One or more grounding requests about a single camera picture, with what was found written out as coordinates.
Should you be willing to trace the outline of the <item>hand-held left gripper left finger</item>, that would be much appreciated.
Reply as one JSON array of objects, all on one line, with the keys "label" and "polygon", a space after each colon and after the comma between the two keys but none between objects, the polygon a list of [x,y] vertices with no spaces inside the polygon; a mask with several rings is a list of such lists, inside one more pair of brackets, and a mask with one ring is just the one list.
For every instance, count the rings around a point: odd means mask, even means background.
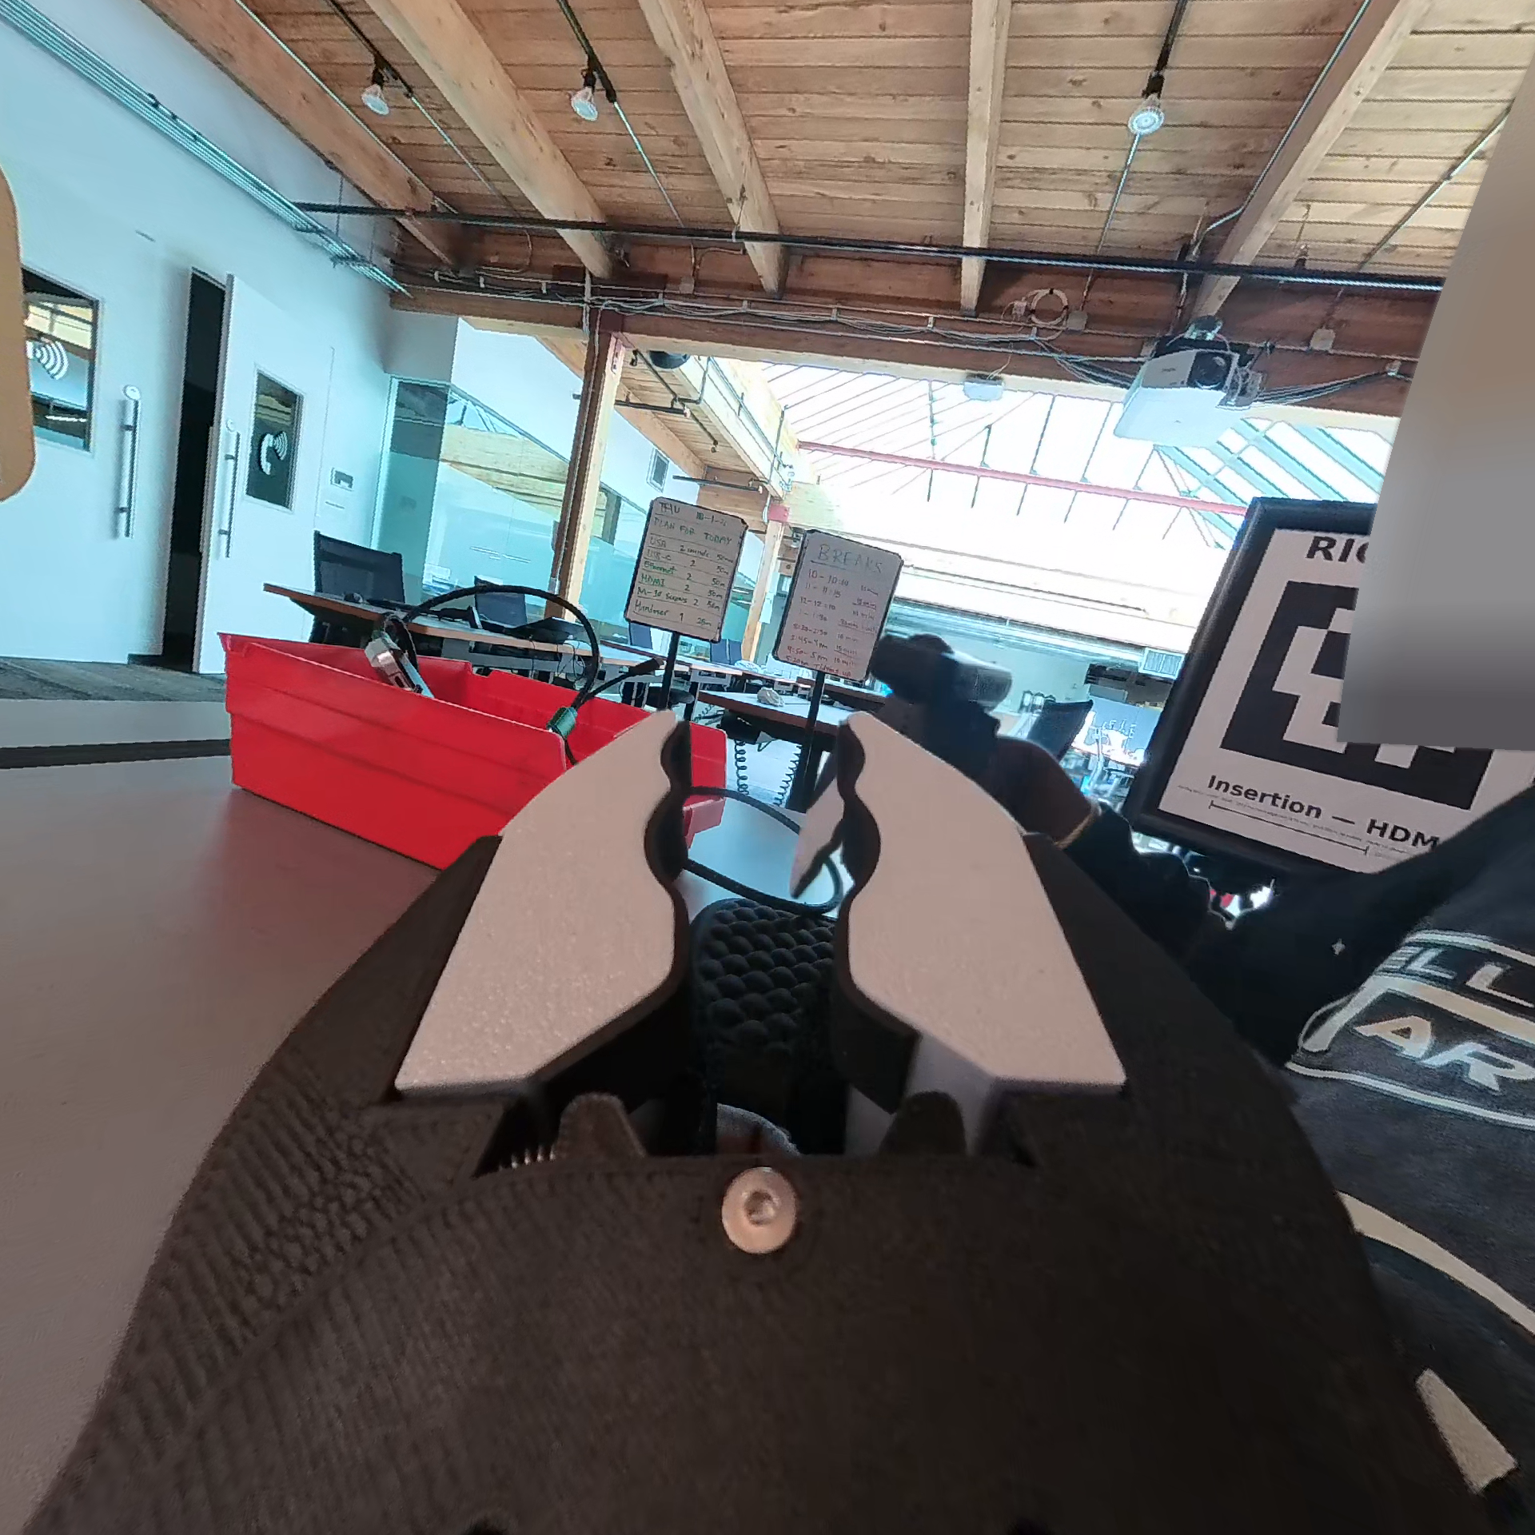
[{"label": "hand-held left gripper left finger", "polygon": [[408,1101],[549,1088],[680,989],[689,726],[644,717],[505,827],[395,1077]]}]

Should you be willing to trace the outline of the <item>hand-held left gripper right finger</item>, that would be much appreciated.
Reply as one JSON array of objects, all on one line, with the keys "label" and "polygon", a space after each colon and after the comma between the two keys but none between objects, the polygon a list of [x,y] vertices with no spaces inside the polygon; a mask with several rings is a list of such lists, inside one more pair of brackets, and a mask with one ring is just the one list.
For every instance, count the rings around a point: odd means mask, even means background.
[{"label": "hand-held left gripper right finger", "polygon": [[1007,1099],[1117,1099],[1110,1040],[1033,845],[982,786],[872,717],[837,743],[843,856],[834,1048],[889,1115],[947,1095],[978,1150]]}]

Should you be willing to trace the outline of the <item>small black hdmi adapter box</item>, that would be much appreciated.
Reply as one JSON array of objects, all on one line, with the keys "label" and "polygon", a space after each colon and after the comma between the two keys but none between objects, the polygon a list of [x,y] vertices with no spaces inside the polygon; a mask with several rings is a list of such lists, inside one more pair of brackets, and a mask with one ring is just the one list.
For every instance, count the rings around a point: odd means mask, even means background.
[{"label": "small black hdmi adapter box", "polygon": [[[784,828],[786,832],[790,832],[793,836],[801,834],[803,818],[795,816],[793,812],[786,812],[784,808],[775,807],[768,801],[757,799],[757,797],[750,796],[748,792],[733,790],[733,788],[728,788],[728,786],[726,788],[724,786],[722,788],[698,786],[697,792],[702,796],[704,801],[717,801],[720,805],[724,805],[728,801],[739,803],[739,805],[746,807],[750,812],[753,812],[757,816],[762,816],[768,821],[775,823],[777,827]],[[715,887],[715,889],[719,889],[719,891],[722,891],[722,892],[726,892],[733,898],[746,900],[746,902],[755,903],[762,909],[770,909],[773,913],[788,914],[788,916],[832,918],[841,911],[843,902],[850,892],[850,885],[848,885],[846,878],[843,876],[841,867],[832,863],[832,861],[823,863],[819,872],[806,880],[808,885],[814,883],[817,878],[828,878],[830,880],[832,892],[823,902],[804,902],[804,900],[797,900],[793,896],[779,896],[775,892],[762,891],[759,887],[742,883],[740,880],[737,880],[730,874],[715,871],[715,869],[711,869],[711,867],[708,867],[708,865],[704,865],[704,863],[700,863],[693,858],[687,858],[684,861],[682,872],[695,878],[695,880],[700,880],[702,883],[706,883],[709,887]]]}]

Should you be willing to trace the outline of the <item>red plastic bin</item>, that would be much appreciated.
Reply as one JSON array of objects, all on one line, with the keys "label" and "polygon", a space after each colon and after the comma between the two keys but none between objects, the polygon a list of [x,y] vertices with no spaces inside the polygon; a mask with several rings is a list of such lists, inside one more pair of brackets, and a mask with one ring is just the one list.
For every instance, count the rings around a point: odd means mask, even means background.
[{"label": "red plastic bin", "polygon": [[444,871],[644,719],[596,699],[569,743],[565,686],[424,659],[428,695],[384,682],[360,649],[223,637],[234,785]]},{"label": "red plastic bin", "polygon": [[[644,706],[598,699],[583,708],[582,719],[585,724],[572,735],[582,737],[587,748],[594,752],[600,744],[611,743],[653,713],[653,710]],[[691,783],[697,786],[697,794],[691,794],[684,807],[684,838],[687,845],[693,845],[698,834],[711,832],[724,819],[724,801],[720,797],[706,797],[700,790],[722,790],[726,786],[728,741],[724,730],[709,722],[693,719],[687,722],[687,728],[693,766]]]}]

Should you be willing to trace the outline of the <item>person's right hand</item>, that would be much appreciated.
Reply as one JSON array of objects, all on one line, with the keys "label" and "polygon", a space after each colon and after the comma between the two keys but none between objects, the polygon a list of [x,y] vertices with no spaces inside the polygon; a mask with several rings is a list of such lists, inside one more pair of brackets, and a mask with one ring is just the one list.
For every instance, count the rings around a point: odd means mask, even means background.
[{"label": "person's right hand", "polygon": [[1068,849],[1093,827],[1100,807],[1037,743],[994,739],[974,781],[1031,836]]}]

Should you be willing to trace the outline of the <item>small handwritten whiteboard on stand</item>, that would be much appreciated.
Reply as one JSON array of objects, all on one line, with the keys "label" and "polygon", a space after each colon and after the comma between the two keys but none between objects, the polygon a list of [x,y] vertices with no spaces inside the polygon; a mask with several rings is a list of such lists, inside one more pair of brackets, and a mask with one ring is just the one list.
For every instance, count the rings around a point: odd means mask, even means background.
[{"label": "small handwritten whiteboard on stand", "polygon": [[719,644],[748,534],[742,518],[671,498],[658,498],[645,516],[625,622],[669,635],[660,704],[673,710],[682,640]]},{"label": "small handwritten whiteboard on stand", "polygon": [[810,713],[788,797],[792,812],[810,808],[817,777],[817,730],[830,679],[863,682],[885,633],[903,558],[843,534],[808,531],[799,549],[773,659],[812,673]]}]

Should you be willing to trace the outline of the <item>framed black-white marker sign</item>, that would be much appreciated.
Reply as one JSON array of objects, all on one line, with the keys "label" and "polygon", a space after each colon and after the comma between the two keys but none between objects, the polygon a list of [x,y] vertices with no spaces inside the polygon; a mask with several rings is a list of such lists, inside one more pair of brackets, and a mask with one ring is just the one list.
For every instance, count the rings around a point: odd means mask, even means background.
[{"label": "framed black-white marker sign", "polygon": [[1532,785],[1532,755],[1344,743],[1375,509],[1261,498],[1161,713],[1124,818],[1274,872],[1376,872]]}]

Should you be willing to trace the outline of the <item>white ceiling projector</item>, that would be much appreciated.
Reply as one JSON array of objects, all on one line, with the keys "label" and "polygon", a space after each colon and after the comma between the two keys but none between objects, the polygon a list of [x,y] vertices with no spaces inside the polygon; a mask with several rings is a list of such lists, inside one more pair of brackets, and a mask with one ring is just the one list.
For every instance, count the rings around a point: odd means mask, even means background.
[{"label": "white ceiling projector", "polygon": [[1157,342],[1132,381],[1113,436],[1155,448],[1216,448],[1261,394],[1259,350],[1221,335],[1217,317]]}]

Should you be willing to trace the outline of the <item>wooden office desk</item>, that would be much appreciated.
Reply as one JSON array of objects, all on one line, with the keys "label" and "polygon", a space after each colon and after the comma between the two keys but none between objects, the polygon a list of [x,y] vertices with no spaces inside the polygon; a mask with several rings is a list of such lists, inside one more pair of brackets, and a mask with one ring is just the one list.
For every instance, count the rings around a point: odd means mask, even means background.
[{"label": "wooden office desk", "polygon": [[605,648],[587,615],[558,593],[505,584],[446,589],[417,606],[338,598],[278,584],[269,596],[293,602],[320,627],[364,640],[404,640],[412,660],[466,662],[572,686],[580,699],[618,690],[625,701],[669,688],[677,666],[664,659]]}]

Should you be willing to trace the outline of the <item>black office chair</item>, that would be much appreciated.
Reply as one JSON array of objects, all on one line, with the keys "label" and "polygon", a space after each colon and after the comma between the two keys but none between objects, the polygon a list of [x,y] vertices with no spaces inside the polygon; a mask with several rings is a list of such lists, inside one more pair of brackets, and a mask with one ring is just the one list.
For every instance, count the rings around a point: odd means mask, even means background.
[{"label": "black office chair", "polygon": [[[379,611],[406,611],[404,564],[399,553],[375,551],[348,543],[329,534],[313,538],[315,595],[337,598]],[[364,648],[375,620],[340,620],[320,617],[313,624],[311,642],[335,648]]]}]

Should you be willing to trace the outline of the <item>white door with window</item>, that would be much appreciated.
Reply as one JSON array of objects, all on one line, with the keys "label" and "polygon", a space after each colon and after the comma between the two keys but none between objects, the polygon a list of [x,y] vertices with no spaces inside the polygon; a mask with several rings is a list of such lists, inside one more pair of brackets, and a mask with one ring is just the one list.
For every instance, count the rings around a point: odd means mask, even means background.
[{"label": "white door with window", "polygon": [[273,587],[315,585],[333,359],[251,282],[229,277],[205,479],[200,675],[225,673],[225,637],[307,633],[307,615]]}]

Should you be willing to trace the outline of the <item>person's dark printed shirt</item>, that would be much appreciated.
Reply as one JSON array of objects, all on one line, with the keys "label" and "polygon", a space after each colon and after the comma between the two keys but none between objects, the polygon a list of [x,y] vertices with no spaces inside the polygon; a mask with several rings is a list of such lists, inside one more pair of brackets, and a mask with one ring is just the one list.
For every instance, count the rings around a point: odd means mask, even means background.
[{"label": "person's dark printed shirt", "polygon": [[1532,1532],[1534,803],[1280,892],[1190,975],[1280,1070],[1497,1532]]}]

